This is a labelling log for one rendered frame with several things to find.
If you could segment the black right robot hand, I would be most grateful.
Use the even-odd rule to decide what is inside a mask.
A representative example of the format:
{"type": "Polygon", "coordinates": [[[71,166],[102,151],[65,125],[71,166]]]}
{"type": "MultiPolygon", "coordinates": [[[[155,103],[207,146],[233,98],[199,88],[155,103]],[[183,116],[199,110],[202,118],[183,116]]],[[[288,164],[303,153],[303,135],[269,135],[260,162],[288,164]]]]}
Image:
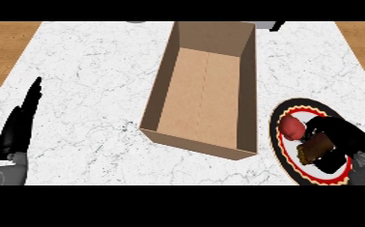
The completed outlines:
{"type": "Polygon", "coordinates": [[[304,139],[324,132],[335,149],[313,161],[318,169],[334,174],[346,163],[346,156],[355,158],[365,155],[365,132],[344,119],[335,117],[313,117],[306,123],[304,139]]]}

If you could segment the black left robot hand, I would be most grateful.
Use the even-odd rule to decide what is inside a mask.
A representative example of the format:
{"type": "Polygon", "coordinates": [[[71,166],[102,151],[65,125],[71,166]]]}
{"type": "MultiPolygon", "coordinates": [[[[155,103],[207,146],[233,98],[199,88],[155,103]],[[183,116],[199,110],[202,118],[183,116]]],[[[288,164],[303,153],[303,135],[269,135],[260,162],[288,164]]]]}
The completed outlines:
{"type": "Polygon", "coordinates": [[[0,132],[0,160],[15,153],[25,153],[29,146],[32,120],[41,99],[41,77],[37,77],[25,94],[22,105],[9,115],[0,132]]]}

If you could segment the reddish sweet potato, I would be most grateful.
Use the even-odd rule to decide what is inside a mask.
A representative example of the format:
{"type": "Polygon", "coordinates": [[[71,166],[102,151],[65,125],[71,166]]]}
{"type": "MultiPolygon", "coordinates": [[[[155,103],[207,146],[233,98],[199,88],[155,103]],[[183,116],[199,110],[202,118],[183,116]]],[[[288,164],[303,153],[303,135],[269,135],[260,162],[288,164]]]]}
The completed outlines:
{"type": "Polygon", "coordinates": [[[290,140],[300,140],[304,136],[304,124],[301,121],[291,115],[285,115],[279,121],[279,132],[284,137],[290,140]]]}

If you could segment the black red white plate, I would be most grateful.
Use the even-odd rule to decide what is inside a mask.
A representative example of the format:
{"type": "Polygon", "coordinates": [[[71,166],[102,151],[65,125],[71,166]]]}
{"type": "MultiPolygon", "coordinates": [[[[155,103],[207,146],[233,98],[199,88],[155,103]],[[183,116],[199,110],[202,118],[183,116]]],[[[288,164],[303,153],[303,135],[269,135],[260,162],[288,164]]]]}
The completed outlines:
{"type": "Polygon", "coordinates": [[[297,147],[300,141],[290,141],[278,130],[278,124],[285,115],[292,115],[301,122],[307,122],[315,116],[341,115],[324,103],[313,99],[288,99],[276,106],[269,120],[270,147],[279,164],[298,185],[347,185],[347,173],[352,169],[350,158],[334,174],[324,173],[312,164],[301,165],[297,147]]]}

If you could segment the open brown cardboard box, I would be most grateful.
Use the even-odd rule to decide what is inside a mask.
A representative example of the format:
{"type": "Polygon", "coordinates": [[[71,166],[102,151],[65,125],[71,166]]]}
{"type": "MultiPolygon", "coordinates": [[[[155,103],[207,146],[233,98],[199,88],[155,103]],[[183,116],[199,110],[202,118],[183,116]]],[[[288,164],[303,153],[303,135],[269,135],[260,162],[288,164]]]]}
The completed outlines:
{"type": "Polygon", "coordinates": [[[253,22],[173,24],[140,131],[158,144],[232,160],[259,153],[253,22]]]}

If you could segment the brown rectangular food block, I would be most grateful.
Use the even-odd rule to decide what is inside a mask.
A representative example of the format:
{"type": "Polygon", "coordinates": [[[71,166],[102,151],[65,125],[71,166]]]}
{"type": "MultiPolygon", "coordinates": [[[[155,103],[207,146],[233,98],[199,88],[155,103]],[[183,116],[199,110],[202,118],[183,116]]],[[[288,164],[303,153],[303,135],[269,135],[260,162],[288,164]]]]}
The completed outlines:
{"type": "Polygon", "coordinates": [[[334,143],[324,132],[315,134],[297,147],[301,165],[309,165],[334,149],[334,143]]]}

